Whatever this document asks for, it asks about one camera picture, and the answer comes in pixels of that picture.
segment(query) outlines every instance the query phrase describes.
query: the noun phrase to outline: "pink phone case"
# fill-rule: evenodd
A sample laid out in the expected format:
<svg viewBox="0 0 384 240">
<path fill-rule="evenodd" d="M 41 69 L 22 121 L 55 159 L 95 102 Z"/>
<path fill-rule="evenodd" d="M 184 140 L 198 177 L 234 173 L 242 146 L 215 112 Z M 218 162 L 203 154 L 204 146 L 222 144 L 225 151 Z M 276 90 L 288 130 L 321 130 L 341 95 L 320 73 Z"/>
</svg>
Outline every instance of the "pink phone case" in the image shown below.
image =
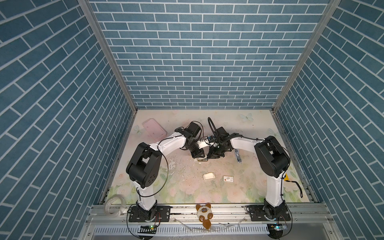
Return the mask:
<svg viewBox="0 0 384 240">
<path fill-rule="evenodd" d="M 143 126 L 155 141 L 160 141 L 167 136 L 167 132 L 153 118 L 143 122 Z"/>
</svg>

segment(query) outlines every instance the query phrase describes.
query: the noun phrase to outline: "brick wall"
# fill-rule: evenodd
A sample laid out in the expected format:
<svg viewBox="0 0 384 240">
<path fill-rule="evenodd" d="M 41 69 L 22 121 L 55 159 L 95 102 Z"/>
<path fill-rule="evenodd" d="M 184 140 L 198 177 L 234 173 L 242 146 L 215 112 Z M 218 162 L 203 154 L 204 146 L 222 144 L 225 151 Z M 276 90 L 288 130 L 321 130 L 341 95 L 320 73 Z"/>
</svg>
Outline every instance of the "brick wall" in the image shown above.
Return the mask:
<svg viewBox="0 0 384 240">
<path fill-rule="evenodd" d="M 76 0 L 0 1 L 0 239 L 78 237 L 131 114 Z"/>
<path fill-rule="evenodd" d="M 345 239 L 384 239 L 383 12 L 342 0 L 278 110 Z"/>
<path fill-rule="evenodd" d="M 139 108 L 268 108 L 328 0 L 94 1 Z"/>
</svg>

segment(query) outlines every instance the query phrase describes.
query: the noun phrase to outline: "black cable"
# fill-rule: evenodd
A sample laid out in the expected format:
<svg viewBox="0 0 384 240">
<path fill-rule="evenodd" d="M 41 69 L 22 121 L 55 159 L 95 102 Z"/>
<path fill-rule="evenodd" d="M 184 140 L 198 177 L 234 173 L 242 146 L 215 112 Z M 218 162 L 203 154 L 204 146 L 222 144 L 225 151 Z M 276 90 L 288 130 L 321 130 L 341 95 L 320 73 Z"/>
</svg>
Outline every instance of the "black cable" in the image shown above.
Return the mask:
<svg viewBox="0 0 384 240">
<path fill-rule="evenodd" d="M 301 189 L 301 187 L 300 187 L 300 185 L 299 185 L 298 182 L 296 182 L 296 181 L 289 181 L 289 180 L 285 180 L 285 181 L 286 181 L 286 182 L 294 182 L 294 183 L 296 183 L 297 187 L 298 187 L 299 190 L 300 190 L 300 198 L 303 198 L 303 190 Z"/>
<path fill-rule="evenodd" d="M 161 215 L 160 215 L 160 212 L 157 212 L 159 214 L 159 224 L 157 225 L 157 227 L 160 226 L 160 222 L 161 222 Z"/>
<path fill-rule="evenodd" d="M 292 231 L 292 227 L 293 227 L 293 216 L 292 216 L 291 210 L 288 208 L 287 204 L 285 204 L 285 206 L 287 207 L 289 214 L 291 215 L 291 228 L 289 229 L 289 231 L 286 234 L 284 234 L 280 238 L 287 236 Z"/>
<path fill-rule="evenodd" d="M 211 131 L 213 132 L 214 136 L 216 137 L 217 141 L 218 141 L 218 144 L 221 144 L 220 142 L 220 136 L 217 132 L 217 129 L 215 127 L 215 124 L 213 123 L 212 119 L 210 117 L 208 117 L 208 125 L 209 127 L 211 128 Z"/>
<path fill-rule="evenodd" d="M 129 227 L 128 227 L 128 215 L 130 214 L 129 210 L 131 209 L 131 207 L 132 207 L 133 205 L 137 205 L 137 203 L 130 205 L 129 208 L 128 208 L 128 210 L 127 210 L 127 220 L 126 220 L 127 229 L 128 229 L 128 231 L 129 231 L 129 233 L 132 234 L 132 236 L 134 236 L 134 237 L 136 237 L 136 238 L 138 238 L 138 239 L 140 239 L 140 240 L 143 240 L 144 237 L 141 238 L 141 237 L 139 237 L 138 235 L 137 235 L 137 236 L 134 235 L 134 234 L 131 232 L 131 230 L 129 229 Z"/>
<path fill-rule="evenodd" d="M 157 149 L 159 150 L 159 152 L 161 153 L 161 155 L 164 156 L 164 159 L 166 160 L 166 163 L 167 163 L 167 177 L 166 177 L 166 180 L 164 181 L 163 186 L 162 186 L 157 192 L 155 192 L 155 193 L 152 194 L 152 195 L 149 195 L 149 196 L 142 196 L 142 195 L 140 195 L 140 193 L 139 193 L 139 188 L 137 187 L 137 188 L 136 188 L 136 191 L 137 191 L 137 193 L 138 193 L 138 195 L 139 195 L 140 197 L 151 197 L 151 196 L 154 196 L 154 195 L 158 194 L 158 193 L 163 189 L 163 187 L 166 185 L 167 180 L 168 180 L 168 175 L 169 175 L 169 164 L 168 164 L 168 160 L 167 160 L 167 158 L 165 157 L 165 155 L 160 151 L 160 149 L 159 149 L 159 145 L 160 145 L 160 143 L 161 143 L 162 141 L 164 141 L 164 140 L 172 139 L 172 138 L 180 137 L 180 136 L 182 136 L 182 134 L 179 135 L 179 136 L 167 137 L 167 138 L 164 138 L 163 140 L 161 140 L 161 141 L 158 143 L 158 145 L 157 145 Z"/>
<path fill-rule="evenodd" d="M 175 132 L 176 132 L 176 130 L 178 130 L 179 128 L 182 128 L 183 130 L 185 129 L 184 127 L 178 127 L 178 128 L 175 129 Z"/>
</svg>

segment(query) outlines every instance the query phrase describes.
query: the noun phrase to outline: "stuffed toy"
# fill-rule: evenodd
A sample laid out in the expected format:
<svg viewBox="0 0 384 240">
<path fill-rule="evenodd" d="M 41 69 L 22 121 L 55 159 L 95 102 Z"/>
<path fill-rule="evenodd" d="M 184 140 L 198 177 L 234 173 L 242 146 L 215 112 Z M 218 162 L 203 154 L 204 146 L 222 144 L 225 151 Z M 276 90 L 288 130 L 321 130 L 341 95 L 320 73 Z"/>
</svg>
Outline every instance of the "stuffed toy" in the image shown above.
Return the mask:
<svg viewBox="0 0 384 240">
<path fill-rule="evenodd" d="M 212 219 L 212 217 L 214 216 L 211 210 L 211 204 L 207 203 L 205 206 L 197 204 L 196 210 L 197 217 L 199 218 L 200 222 L 203 223 L 203 226 L 206 229 L 209 229 L 211 227 L 211 221 L 209 219 Z"/>
</svg>

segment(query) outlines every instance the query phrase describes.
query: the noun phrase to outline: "roll of tape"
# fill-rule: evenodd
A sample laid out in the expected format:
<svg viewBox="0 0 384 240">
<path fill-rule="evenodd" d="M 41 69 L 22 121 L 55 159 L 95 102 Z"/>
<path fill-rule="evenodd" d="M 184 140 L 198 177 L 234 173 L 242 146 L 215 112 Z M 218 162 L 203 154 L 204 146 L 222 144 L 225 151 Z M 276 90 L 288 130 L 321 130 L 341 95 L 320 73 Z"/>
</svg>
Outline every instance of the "roll of tape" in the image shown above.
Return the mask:
<svg viewBox="0 0 384 240">
<path fill-rule="evenodd" d="M 117 212 L 114 212 L 114 213 L 110 213 L 109 212 L 109 209 L 111 208 L 111 205 L 114 201 L 120 199 L 121 201 L 121 205 L 120 205 L 120 208 Z M 117 216 L 120 216 L 121 214 L 124 213 L 124 210 L 126 209 L 126 202 L 125 202 L 125 199 L 122 195 L 113 195 L 110 199 L 108 199 L 108 201 L 105 203 L 104 205 L 104 213 L 106 216 L 109 216 L 109 217 L 117 217 Z"/>
</svg>

